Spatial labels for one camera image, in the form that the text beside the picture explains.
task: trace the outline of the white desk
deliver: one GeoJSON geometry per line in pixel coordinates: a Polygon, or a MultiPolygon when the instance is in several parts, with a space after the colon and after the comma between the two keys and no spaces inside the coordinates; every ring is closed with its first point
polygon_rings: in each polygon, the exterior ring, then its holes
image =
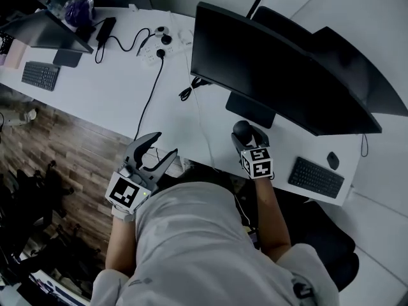
{"type": "MultiPolygon", "coordinates": [[[[117,17],[112,35],[117,36],[124,47],[130,47],[135,34],[143,27],[154,30],[162,25],[168,26],[171,31],[177,30],[171,28],[170,14],[163,11],[132,12],[119,8],[103,8],[99,11],[99,19],[117,17]]],[[[182,15],[175,15],[175,18],[181,28],[193,30],[193,18],[182,15]]],[[[89,42],[95,49],[94,37],[97,32],[89,42]]],[[[142,39],[128,53],[121,51],[115,40],[109,40],[101,64],[94,62],[94,51],[92,55],[84,54],[77,68],[62,67],[54,92],[23,84],[21,77],[26,61],[52,63],[55,50],[28,48],[19,69],[0,69],[0,82],[64,112],[133,138],[160,67],[160,64],[146,66],[136,57],[142,39]]],[[[187,54],[190,62],[191,50],[187,54]]],[[[155,144],[156,147],[167,151],[178,148],[179,155],[210,165],[207,144],[198,125],[194,95],[191,94],[185,102],[181,102],[178,97],[189,86],[191,79],[193,77],[187,75],[184,54],[164,60],[163,71],[145,113],[139,136],[160,131],[163,135],[155,144]]],[[[215,167],[245,177],[230,137],[233,125],[242,118],[225,109],[230,92],[216,85],[200,87],[195,91],[215,167]]],[[[343,204],[360,158],[361,136],[315,137],[278,115],[272,128],[263,130],[270,139],[275,187],[316,200],[343,204]],[[331,151],[340,159],[336,172],[345,178],[335,200],[287,183],[297,156],[328,167],[326,157],[331,151]]]]}

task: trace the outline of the person's right arm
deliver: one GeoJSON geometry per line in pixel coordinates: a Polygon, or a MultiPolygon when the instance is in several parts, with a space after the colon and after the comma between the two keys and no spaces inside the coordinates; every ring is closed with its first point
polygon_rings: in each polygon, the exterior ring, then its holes
{"type": "Polygon", "coordinates": [[[258,231],[261,251],[272,261],[291,248],[288,227],[282,216],[269,178],[255,179],[258,201],[258,231]]]}

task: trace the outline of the white cable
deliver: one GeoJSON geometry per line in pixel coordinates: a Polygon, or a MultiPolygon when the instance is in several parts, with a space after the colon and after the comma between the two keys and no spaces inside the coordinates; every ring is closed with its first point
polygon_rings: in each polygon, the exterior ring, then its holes
{"type": "Polygon", "coordinates": [[[187,58],[186,50],[185,50],[185,48],[184,48],[184,44],[181,42],[181,39],[180,39],[180,36],[179,36],[180,27],[179,27],[179,25],[177,24],[177,21],[176,21],[176,19],[174,18],[173,13],[172,13],[170,10],[169,10],[169,14],[170,14],[171,27],[174,28],[173,25],[174,25],[174,23],[176,23],[176,26],[177,26],[177,38],[178,38],[178,40],[179,40],[178,43],[181,44],[181,47],[182,47],[183,53],[184,53],[184,57],[186,58],[187,78],[188,78],[188,80],[189,80],[190,88],[191,88],[191,90],[192,90],[193,93],[194,93],[194,97],[196,98],[197,109],[198,109],[198,124],[200,125],[201,133],[203,134],[203,136],[204,136],[204,138],[205,138],[205,141],[206,141],[206,143],[207,143],[208,152],[210,153],[211,168],[213,168],[214,171],[219,172],[219,171],[215,168],[214,158],[212,157],[212,153],[211,153],[210,141],[209,141],[209,139],[208,139],[208,137],[207,137],[207,134],[206,134],[206,132],[205,132],[205,130],[204,130],[202,124],[201,124],[201,112],[200,112],[200,106],[199,106],[199,104],[198,104],[198,98],[197,98],[197,95],[196,95],[196,93],[195,93],[195,91],[194,91],[194,89],[193,89],[193,87],[192,87],[192,85],[191,85],[191,81],[190,81],[189,61],[188,61],[188,58],[187,58]]]}
{"type": "Polygon", "coordinates": [[[244,213],[244,210],[242,209],[242,206],[241,206],[241,204],[240,204],[240,201],[238,201],[238,198],[235,196],[235,194],[234,194],[234,197],[235,197],[235,199],[237,200],[238,205],[240,206],[240,209],[241,209],[242,214],[243,214],[244,217],[248,220],[248,226],[250,227],[250,226],[251,226],[251,222],[250,222],[250,220],[248,219],[248,217],[246,216],[246,214],[244,213]]]}

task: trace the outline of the forearm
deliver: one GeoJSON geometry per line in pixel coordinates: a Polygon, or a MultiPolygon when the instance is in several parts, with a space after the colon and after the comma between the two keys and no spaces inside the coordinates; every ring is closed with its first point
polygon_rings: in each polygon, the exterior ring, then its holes
{"type": "Polygon", "coordinates": [[[105,268],[114,269],[129,277],[134,274],[136,269],[136,224],[134,221],[124,222],[113,217],[105,268]]]}
{"type": "Polygon", "coordinates": [[[276,262],[290,247],[288,227],[268,178],[255,180],[258,199],[259,242],[264,254],[276,262]]]}

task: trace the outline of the wooden floor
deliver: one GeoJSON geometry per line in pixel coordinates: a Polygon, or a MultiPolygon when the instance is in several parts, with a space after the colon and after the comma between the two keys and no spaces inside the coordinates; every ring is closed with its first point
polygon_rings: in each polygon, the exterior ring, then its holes
{"type": "MultiPolygon", "coordinates": [[[[132,139],[37,101],[25,107],[38,108],[38,116],[24,126],[3,128],[0,173],[21,169],[29,176],[35,170],[45,174],[47,164],[55,160],[64,185],[73,187],[75,192],[63,198],[66,217],[61,219],[54,212],[53,224],[46,232],[54,234],[58,224],[71,232],[79,224],[82,229],[78,236],[90,247],[101,249],[99,258],[104,261],[112,227],[111,204],[104,195],[112,172],[120,165],[132,139]]],[[[160,158],[165,155],[160,150],[157,153],[160,158]]],[[[149,167],[156,164],[156,149],[149,150],[143,162],[149,167]]],[[[168,174],[178,177],[181,173],[178,158],[168,174]]]]}

